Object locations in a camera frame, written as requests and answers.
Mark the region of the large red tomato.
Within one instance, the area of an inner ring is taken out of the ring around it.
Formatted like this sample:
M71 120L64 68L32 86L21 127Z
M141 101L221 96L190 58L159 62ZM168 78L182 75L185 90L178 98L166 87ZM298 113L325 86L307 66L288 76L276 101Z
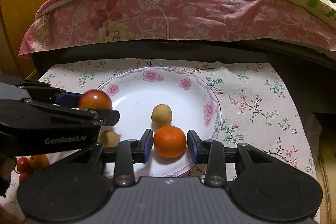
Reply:
M88 90L79 99L79 109L112 110L112 100L101 90Z

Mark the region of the tan longan fruit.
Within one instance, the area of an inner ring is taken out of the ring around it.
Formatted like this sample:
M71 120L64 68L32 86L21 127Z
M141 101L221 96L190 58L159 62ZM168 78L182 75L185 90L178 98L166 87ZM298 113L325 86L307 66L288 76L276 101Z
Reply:
M117 147L120 142L120 136L111 130L102 132L98 138L99 143L103 143L106 148Z
M170 124L173 120L171 108L165 104L155 106L151 114L151 120L160 127Z

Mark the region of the large orange mandarin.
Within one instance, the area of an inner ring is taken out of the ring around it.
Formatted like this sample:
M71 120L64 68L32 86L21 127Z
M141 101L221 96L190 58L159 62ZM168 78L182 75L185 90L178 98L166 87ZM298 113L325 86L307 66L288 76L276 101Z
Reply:
M175 126L163 126L154 134L154 149L165 159L175 159L184 154L187 140L185 133Z

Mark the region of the small orange mandarin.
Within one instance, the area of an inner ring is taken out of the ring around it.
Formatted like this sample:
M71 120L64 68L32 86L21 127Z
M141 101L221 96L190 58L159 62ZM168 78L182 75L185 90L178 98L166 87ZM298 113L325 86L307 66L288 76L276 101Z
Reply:
M49 159L45 154L30 156L29 161L31 170L33 170L34 172L37 172L50 165Z

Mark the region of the red cherry tomato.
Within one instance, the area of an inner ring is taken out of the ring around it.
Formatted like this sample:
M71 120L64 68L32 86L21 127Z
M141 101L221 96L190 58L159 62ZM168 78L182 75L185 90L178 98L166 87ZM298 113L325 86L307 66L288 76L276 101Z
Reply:
M30 160L27 157L20 157L17 161L17 170L19 173L31 172Z
M29 174L27 172L21 173L18 178L19 184L21 184L28 177L29 177Z

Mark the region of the floral tablecloth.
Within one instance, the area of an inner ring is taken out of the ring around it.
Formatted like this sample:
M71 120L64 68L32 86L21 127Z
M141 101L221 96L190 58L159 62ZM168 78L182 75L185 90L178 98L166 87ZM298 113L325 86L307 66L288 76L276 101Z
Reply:
M123 80L133 69L169 67L183 71L180 82L139 83ZM294 102L275 69L269 64L115 59L82 61L55 65L42 81L56 88L83 93L104 86L112 96L113 106L122 111L135 107L135 117L122 114L116 125L121 139L136 135L135 126L146 129L151 124L153 108L161 103L170 106L172 124L183 131L194 129L201 138L210 136L204 130L203 111L206 102L186 89L192 74L203 80L216 95L221 113L217 116L216 139L227 147L247 142L275 158L314 176L314 161L301 119Z

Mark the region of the wooden cabinet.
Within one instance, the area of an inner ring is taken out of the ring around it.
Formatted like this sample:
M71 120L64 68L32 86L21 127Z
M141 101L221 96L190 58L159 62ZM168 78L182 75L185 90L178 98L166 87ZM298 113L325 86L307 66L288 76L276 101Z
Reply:
M18 53L36 12L46 1L1 0L0 51L3 74L28 79L37 77L33 61L19 57Z

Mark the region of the pink floral bed sheet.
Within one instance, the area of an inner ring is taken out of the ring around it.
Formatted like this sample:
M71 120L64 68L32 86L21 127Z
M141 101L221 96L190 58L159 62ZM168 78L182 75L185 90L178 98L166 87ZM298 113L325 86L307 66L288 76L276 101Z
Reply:
M73 0L39 14L19 54L142 39L274 39L335 57L335 30L283 0Z

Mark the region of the dark bed frame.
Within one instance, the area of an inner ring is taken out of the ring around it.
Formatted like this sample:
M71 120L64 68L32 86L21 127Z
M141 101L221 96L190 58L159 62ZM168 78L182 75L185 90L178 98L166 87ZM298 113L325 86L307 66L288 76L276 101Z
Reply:
M270 63L300 110L335 113L335 52L272 39L238 42L135 40L75 46L31 54L42 74L52 65L98 59L169 59Z

